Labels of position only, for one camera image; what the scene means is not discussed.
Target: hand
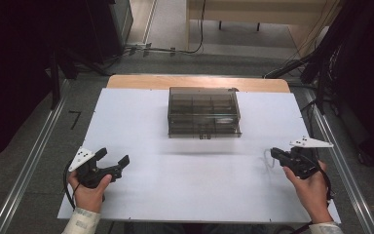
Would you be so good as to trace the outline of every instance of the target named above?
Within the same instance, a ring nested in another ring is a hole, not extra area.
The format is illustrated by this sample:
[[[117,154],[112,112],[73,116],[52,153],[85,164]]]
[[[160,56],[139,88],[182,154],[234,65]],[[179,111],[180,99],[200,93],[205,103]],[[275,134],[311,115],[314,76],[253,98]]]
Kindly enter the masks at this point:
[[[326,165],[319,161],[320,167],[325,171]],[[288,167],[283,167],[286,177],[296,188],[302,206],[309,213],[313,223],[333,221],[327,209],[327,186],[321,172],[317,172],[306,179],[300,179],[294,175]]]
[[[71,184],[72,189],[76,189],[74,195],[77,207],[90,212],[100,213],[102,195],[104,194],[105,188],[107,188],[110,183],[111,178],[111,175],[106,175],[97,188],[87,188],[82,184],[80,185],[78,182],[77,172],[72,172],[68,178],[68,182]]]

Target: finger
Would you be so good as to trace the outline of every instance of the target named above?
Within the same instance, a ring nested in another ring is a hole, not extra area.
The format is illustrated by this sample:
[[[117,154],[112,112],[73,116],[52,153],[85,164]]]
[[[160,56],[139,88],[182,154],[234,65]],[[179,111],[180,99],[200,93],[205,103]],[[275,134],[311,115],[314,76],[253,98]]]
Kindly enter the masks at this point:
[[[68,182],[69,182],[69,184],[71,184],[71,186],[72,186],[73,188],[76,188],[76,187],[78,186],[79,182],[78,182],[78,179],[77,179],[77,172],[76,172],[76,171],[73,171],[73,172],[69,175],[69,177],[68,177]]]
[[[106,175],[100,182],[96,190],[100,192],[104,192],[105,189],[108,187],[110,181],[111,181],[112,175]]]
[[[321,162],[321,160],[318,160],[318,164],[320,165],[321,169],[322,169],[324,172],[326,172],[326,168],[327,168],[326,164],[323,163],[323,162]]]
[[[284,173],[286,174],[286,177],[292,182],[293,184],[297,183],[298,180],[300,180],[296,175],[294,175],[294,172],[288,168],[288,167],[283,167]]]

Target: sleeve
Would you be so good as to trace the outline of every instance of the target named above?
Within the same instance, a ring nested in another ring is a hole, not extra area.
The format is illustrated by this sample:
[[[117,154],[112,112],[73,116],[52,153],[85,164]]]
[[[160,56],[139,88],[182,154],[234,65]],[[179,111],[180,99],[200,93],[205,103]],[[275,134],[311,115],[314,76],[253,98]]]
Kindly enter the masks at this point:
[[[310,225],[312,234],[343,234],[336,222],[324,222]]]
[[[94,234],[101,214],[76,208],[62,234]]]

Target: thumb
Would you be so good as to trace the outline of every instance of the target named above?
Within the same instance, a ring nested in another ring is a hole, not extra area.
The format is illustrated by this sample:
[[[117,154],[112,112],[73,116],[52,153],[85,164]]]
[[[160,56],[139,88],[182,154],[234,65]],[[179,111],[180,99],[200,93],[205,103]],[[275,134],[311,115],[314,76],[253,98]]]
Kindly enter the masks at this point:
[[[96,188],[98,191],[101,191],[102,193],[104,190],[108,187],[108,184],[110,183],[112,178],[112,175],[106,175],[100,182],[98,187]]]
[[[299,178],[296,177],[296,175],[294,175],[294,172],[290,168],[283,167],[283,170],[284,170],[284,173],[286,174],[287,179],[290,180],[290,182],[292,182],[293,184],[299,180]]]

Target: white table surface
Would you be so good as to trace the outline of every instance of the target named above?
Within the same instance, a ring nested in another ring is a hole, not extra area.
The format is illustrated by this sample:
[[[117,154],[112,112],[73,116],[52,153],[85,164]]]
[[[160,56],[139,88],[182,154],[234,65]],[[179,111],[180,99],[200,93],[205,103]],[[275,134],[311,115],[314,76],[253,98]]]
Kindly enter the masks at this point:
[[[307,135],[293,94],[237,93],[242,137],[168,138],[168,91],[104,89],[83,147],[108,154],[123,177],[105,191],[102,218],[168,222],[308,222],[269,149]],[[340,222],[332,203],[329,210]],[[58,218],[70,218],[64,197]]]

